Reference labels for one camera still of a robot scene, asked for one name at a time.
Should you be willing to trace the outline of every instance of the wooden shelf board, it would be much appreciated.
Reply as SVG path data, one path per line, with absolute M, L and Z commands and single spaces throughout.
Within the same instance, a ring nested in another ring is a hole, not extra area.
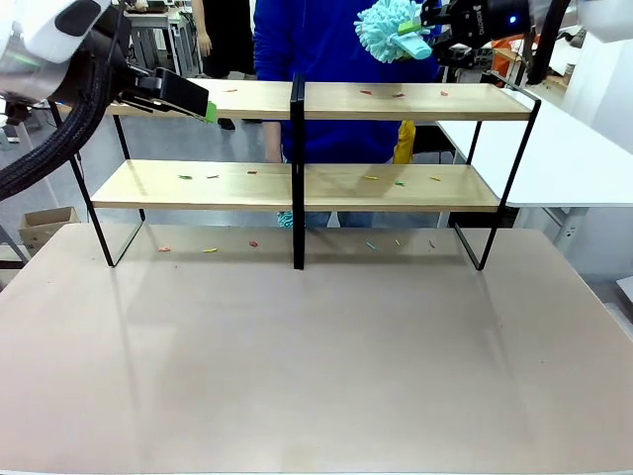
M 290 173 L 288 164 L 129 160 L 92 200 L 97 208 L 290 211 Z M 306 167 L 307 211 L 494 212 L 497 203 L 467 165 Z
M 289 82 L 192 79 L 209 90 L 217 116 L 229 119 L 290 119 Z M 371 91 L 371 95 L 361 91 Z M 308 83 L 309 120 L 525 121 L 529 109 L 491 84 Z M 107 114 L 186 117 L 111 105 Z

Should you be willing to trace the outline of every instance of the yellow object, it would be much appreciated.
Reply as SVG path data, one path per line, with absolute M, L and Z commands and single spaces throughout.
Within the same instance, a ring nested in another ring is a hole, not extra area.
M 413 160 L 413 141 L 415 140 L 415 124 L 403 121 L 398 133 L 398 144 L 394 148 L 394 164 L 408 165 Z

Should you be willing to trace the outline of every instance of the small green object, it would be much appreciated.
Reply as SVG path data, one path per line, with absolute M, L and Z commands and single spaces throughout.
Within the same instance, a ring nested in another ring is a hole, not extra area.
M 207 116 L 205 117 L 205 122 L 207 124 L 212 124 L 216 121 L 216 110 L 216 105 L 213 102 L 209 101 L 209 103 L 207 104 Z
M 422 25 L 418 25 L 412 21 L 404 22 L 398 26 L 398 34 L 400 36 L 408 35 L 409 33 L 415 33 L 422 30 Z

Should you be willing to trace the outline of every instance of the blue sweatshirt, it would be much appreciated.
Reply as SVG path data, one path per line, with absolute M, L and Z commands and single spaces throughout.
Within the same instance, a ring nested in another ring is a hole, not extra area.
M 430 82 L 433 58 L 383 64 L 360 44 L 357 14 L 375 0 L 257 0 L 255 71 L 262 81 Z M 384 163 L 398 142 L 400 122 L 308 121 L 307 163 Z M 292 160 L 290 123 L 282 123 L 284 155 Z

